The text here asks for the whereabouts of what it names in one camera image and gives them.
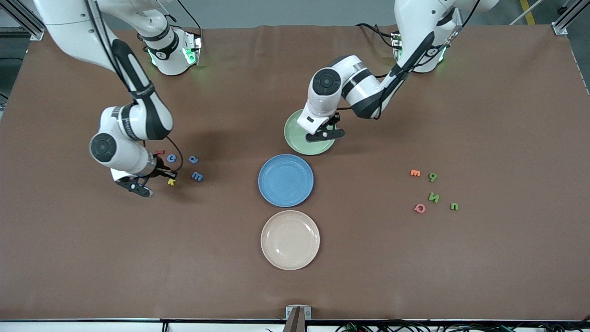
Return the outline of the green round plate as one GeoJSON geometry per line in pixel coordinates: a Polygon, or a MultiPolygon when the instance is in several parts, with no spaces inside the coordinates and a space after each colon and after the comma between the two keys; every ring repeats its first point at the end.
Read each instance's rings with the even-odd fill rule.
{"type": "Polygon", "coordinates": [[[303,155],[318,155],[325,153],[334,145],[335,140],[308,142],[307,132],[298,124],[297,119],[301,116],[303,109],[291,114],[284,126],[284,138],[291,149],[303,155]]]}

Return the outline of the blue round plate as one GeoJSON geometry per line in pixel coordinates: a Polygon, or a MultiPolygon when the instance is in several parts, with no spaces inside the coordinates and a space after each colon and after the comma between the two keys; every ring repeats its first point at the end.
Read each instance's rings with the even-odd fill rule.
{"type": "Polygon", "coordinates": [[[301,157],[280,154],[270,158],[261,167],[258,188],[263,198],[280,208],[295,207],[312,193],[314,174],[311,166],[301,157]]]}

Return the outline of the brown table cover sheet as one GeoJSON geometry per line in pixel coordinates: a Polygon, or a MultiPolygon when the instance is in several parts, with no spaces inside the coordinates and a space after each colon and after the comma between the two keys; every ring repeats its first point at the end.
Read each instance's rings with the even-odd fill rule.
{"type": "Polygon", "coordinates": [[[291,153],[283,126],[316,70],[356,54],[382,74],[391,51],[360,27],[209,30],[202,67],[168,77],[134,32],[117,35],[199,162],[173,187],[151,179],[152,198],[118,187],[88,145],[130,96],[50,36],[32,42],[0,121],[0,319],[272,319],[290,304],[347,320],[590,314],[590,96],[566,36],[468,26],[379,120],[343,112],[346,136],[307,157],[315,185],[296,208],[320,250],[282,271],[260,247],[279,212],[260,168],[291,153]]]}

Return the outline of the silver connector box green light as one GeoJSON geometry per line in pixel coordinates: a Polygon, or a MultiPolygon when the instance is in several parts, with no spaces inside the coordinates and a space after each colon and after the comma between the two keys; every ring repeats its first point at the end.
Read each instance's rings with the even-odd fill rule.
{"type": "Polygon", "coordinates": [[[198,65],[202,48],[202,36],[193,32],[183,32],[183,52],[188,65],[198,65]]]}
{"type": "Polygon", "coordinates": [[[398,62],[402,56],[402,53],[403,53],[400,32],[399,31],[392,32],[390,34],[390,40],[391,40],[391,48],[392,48],[393,57],[394,57],[395,61],[398,62]]]}

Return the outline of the beige round plate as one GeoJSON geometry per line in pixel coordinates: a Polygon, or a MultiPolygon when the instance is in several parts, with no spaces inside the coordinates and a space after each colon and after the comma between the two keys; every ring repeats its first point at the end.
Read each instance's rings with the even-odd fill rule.
{"type": "Polygon", "coordinates": [[[307,267],[319,252],[321,237],[318,225],[306,213],[285,210],[265,223],[260,247],[272,266],[295,271],[307,267]]]}

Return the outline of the white table edge rail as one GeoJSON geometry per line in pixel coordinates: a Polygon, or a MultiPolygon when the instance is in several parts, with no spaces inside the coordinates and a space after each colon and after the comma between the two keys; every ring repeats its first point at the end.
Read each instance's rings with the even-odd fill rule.
{"type": "MultiPolygon", "coordinates": [[[[283,332],[283,319],[0,320],[0,332],[283,332]]],[[[306,332],[590,332],[582,320],[307,320],[306,332]]]]}

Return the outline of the aluminium frame profile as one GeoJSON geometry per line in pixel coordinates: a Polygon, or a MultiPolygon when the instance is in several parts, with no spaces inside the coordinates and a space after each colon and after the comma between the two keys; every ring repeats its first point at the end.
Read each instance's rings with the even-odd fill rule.
{"type": "Polygon", "coordinates": [[[0,8],[19,25],[21,35],[27,32],[31,41],[43,39],[46,26],[23,0],[0,0],[0,8]]]}
{"type": "Polygon", "coordinates": [[[566,0],[558,9],[559,17],[551,23],[555,35],[567,35],[567,27],[590,6],[590,0],[566,0]]]}

